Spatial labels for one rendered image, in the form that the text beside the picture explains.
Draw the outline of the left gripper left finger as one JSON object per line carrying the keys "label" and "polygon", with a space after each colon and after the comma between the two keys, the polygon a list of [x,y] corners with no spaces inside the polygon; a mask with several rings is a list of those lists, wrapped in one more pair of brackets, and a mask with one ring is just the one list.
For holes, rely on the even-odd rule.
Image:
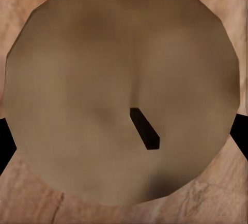
{"label": "left gripper left finger", "polygon": [[3,173],[16,150],[17,147],[6,118],[0,119],[0,175]]}

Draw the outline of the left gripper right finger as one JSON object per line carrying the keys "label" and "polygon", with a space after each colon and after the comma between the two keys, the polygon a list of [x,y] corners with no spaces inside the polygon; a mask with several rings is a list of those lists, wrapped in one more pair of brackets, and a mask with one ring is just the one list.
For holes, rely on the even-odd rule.
{"label": "left gripper right finger", "polygon": [[230,135],[248,159],[248,116],[236,115]]}

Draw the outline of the pillar candle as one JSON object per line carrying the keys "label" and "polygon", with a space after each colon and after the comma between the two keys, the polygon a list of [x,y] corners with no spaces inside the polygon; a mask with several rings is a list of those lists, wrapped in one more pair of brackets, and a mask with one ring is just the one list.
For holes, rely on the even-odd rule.
{"label": "pillar candle", "polygon": [[47,0],[6,56],[19,155],[87,204],[170,196],[226,145],[239,59],[199,0]]}

